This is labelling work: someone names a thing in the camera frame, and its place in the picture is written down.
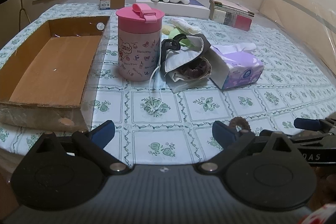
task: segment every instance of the stack of books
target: stack of books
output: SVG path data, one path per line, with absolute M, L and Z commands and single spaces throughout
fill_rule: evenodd
M 226 0 L 209 0 L 210 19 L 244 31 L 250 30 L 254 13 Z

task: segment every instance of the plastic sheet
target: plastic sheet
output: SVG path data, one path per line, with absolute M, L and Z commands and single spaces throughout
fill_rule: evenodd
M 264 0 L 260 13 L 336 74 L 336 14 L 311 0 Z

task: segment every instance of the cardboard box tray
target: cardboard box tray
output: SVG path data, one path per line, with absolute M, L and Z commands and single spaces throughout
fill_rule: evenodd
M 50 131 L 90 129 L 109 19 L 54 19 L 35 30 L 0 69 L 0 122 Z

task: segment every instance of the tissue box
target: tissue box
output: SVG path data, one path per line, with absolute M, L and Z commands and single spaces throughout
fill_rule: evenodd
M 264 69 L 264 64 L 247 52 L 220 54 L 210 48 L 204 57 L 212 67 L 210 78 L 220 89 L 257 82 Z

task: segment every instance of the white napkin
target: white napkin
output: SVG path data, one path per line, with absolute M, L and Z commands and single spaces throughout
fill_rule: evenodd
M 170 23 L 187 34 L 197 34 L 202 31 L 199 27 L 195 27 L 187 23 L 183 18 L 173 17 L 170 19 Z
M 216 48 L 222 54 L 228 54 L 228 53 L 232 53 L 232 52 L 251 53 L 251 52 L 254 52 L 257 49 L 257 46 L 254 43 L 243 42 L 243 43 L 234 44 L 234 45 L 230 45 L 230 46 L 213 45 L 210 48 L 212 50 L 214 48 Z

